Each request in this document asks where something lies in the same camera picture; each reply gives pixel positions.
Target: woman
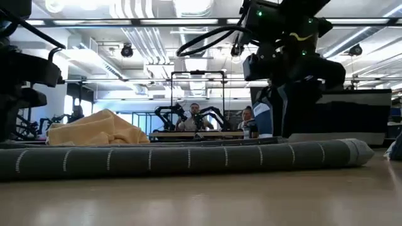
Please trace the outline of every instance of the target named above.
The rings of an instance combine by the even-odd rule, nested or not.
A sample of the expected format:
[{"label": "woman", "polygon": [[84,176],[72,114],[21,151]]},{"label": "woman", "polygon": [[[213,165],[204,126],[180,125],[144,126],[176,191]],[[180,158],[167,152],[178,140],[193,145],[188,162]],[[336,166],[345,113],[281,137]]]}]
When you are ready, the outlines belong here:
[{"label": "woman", "polygon": [[243,109],[242,118],[243,118],[243,121],[239,123],[239,125],[237,127],[238,130],[243,130],[247,121],[253,119],[253,110],[251,109],[250,106],[247,106],[245,109]]}]

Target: yellow towel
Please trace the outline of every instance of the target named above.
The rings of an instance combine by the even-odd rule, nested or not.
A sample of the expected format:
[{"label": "yellow towel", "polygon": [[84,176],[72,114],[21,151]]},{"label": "yellow towel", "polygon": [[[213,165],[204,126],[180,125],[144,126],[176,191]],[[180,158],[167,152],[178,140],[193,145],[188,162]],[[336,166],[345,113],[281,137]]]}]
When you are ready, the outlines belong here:
[{"label": "yellow towel", "polygon": [[47,131],[49,145],[78,146],[149,143],[140,128],[109,110],[102,110],[73,123],[53,123]]}]

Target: white stitching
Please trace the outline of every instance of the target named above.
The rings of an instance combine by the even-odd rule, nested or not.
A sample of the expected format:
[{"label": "white stitching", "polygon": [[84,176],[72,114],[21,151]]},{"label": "white stitching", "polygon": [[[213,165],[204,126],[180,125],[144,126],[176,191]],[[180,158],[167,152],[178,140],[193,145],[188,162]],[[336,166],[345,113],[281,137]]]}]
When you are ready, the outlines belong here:
[{"label": "white stitching", "polygon": [[113,152],[113,149],[111,149],[111,150],[109,151],[109,153],[107,154],[106,169],[107,169],[108,171],[111,170],[111,156],[112,156],[112,152]]},{"label": "white stitching", "polygon": [[151,171],[151,159],[152,159],[152,149],[149,151],[148,155],[148,170]]},{"label": "white stitching", "polygon": [[293,160],[292,160],[292,162],[291,162],[291,165],[294,165],[294,164],[295,164],[295,160],[296,160],[295,150],[293,149],[293,147],[292,147],[290,144],[288,144],[288,145],[289,145],[289,147],[290,147],[290,149],[291,149],[291,154],[293,155]]},{"label": "white stitching", "polygon": [[322,151],[322,162],[321,162],[321,163],[324,163],[324,161],[325,161],[325,151],[324,151],[324,148],[323,148],[323,146],[322,146],[320,143],[317,143],[317,144],[320,146],[321,151]]},{"label": "white stitching", "polygon": [[229,164],[229,157],[227,155],[226,147],[224,147],[224,150],[225,150],[225,167],[227,167],[227,165]]},{"label": "white stitching", "polygon": [[190,148],[187,149],[187,154],[188,154],[188,165],[187,165],[187,168],[190,169],[190,167],[191,167],[191,150],[190,150]]},{"label": "white stitching", "polygon": [[65,155],[64,155],[64,160],[63,160],[63,171],[64,171],[64,172],[67,172],[67,158],[68,158],[68,155],[70,154],[70,152],[71,152],[72,150],[73,150],[73,149],[68,150],[68,151],[65,153]]},{"label": "white stitching", "polygon": [[23,151],[21,154],[19,154],[18,158],[17,158],[17,162],[15,162],[15,171],[17,171],[17,173],[20,173],[19,171],[19,164],[21,162],[21,159],[23,158],[24,154],[27,152],[28,150]]},{"label": "white stitching", "polygon": [[261,148],[259,146],[257,146],[258,151],[259,151],[259,165],[262,166],[263,162],[264,162],[264,156],[263,156],[263,152],[261,150]]}]

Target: man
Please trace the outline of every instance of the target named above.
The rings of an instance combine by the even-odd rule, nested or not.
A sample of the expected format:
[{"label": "man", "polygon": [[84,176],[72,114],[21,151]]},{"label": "man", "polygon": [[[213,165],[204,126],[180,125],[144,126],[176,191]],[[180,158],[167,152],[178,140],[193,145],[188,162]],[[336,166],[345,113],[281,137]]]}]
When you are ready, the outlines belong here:
[{"label": "man", "polygon": [[[194,116],[200,112],[200,106],[196,103],[190,105],[190,112],[191,112],[191,117],[189,117],[186,121],[178,121],[177,128],[179,131],[196,131],[197,126],[195,124],[195,118]],[[209,129],[214,129],[214,126],[204,117],[203,119],[203,128],[200,130],[205,130],[206,127]]]},{"label": "man", "polygon": [[253,110],[251,109],[250,106],[247,106],[245,109],[243,109],[242,118],[243,118],[243,121],[240,122],[239,125],[237,126],[238,130],[243,129],[244,126],[246,126],[247,121],[250,121],[251,119],[253,119]]}]

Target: robot workstation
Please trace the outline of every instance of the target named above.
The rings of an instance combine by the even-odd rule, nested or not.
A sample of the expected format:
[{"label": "robot workstation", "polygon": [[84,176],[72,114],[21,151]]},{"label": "robot workstation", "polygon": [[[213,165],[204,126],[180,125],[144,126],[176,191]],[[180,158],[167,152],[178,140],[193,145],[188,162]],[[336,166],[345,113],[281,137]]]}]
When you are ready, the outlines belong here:
[{"label": "robot workstation", "polygon": [[2,0],[0,217],[400,225],[391,2]]}]

